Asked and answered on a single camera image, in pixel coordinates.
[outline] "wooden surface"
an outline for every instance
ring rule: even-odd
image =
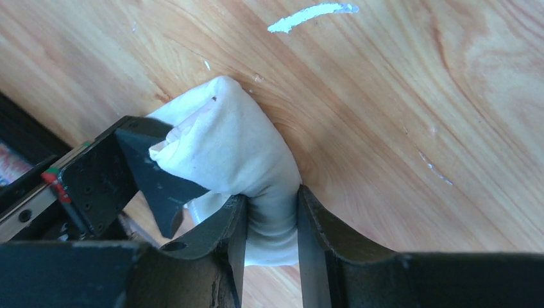
[[[367,237],[544,251],[544,3],[354,1],[267,31],[313,4],[0,0],[0,90],[76,145],[228,74]],[[246,269],[245,306],[300,306],[297,271]]]

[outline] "white cloth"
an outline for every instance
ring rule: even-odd
[[[233,194],[248,196],[246,266],[298,262],[296,193],[302,180],[291,150],[239,83],[219,76],[149,117],[174,128],[149,149],[159,167],[210,192],[189,202],[195,223]]]

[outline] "black metal frame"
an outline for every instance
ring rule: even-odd
[[[15,139],[11,145],[19,153],[31,153],[27,159],[42,163],[0,192],[0,203],[24,197],[40,182],[45,168],[56,166],[55,183],[63,189],[58,193],[69,197],[57,213],[79,221],[90,240],[36,241],[36,234],[47,230],[41,228],[31,237],[16,238],[30,241],[0,244],[0,307],[241,306],[244,196],[231,197],[210,218],[159,250],[148,243],[114,241],[118,238],[98,230],[100,223],[115,224],[112,218],[138,188],[150,201],[161,231],[168,234],[179,223],[172,218],[179,202],[161,212],[165,197],[179,193],[174,188],[180,186],[190,190],[182,195],[205,192],[147,161],[144,153],[164,138],[168,127],[125,117],[77,154],[53,163],[47,157],[66,150],[65,144],[32,119],[3,122],[13,118],[9,112],[28,116],[12,107],[2,110],[0,132],[9,126],[4,134],[24,137],[0,138]],[[24,141],[33,142],[30,150]],[[173,186],[157,194],[158,182]],[[92,210],[85,209],[88,202],[94,202]],[[544,307],[543,255],[394,252],[343,223],[306,186],[298,192],[297,220],[305,307]],[[48,221],[38,225],[58,224]]]

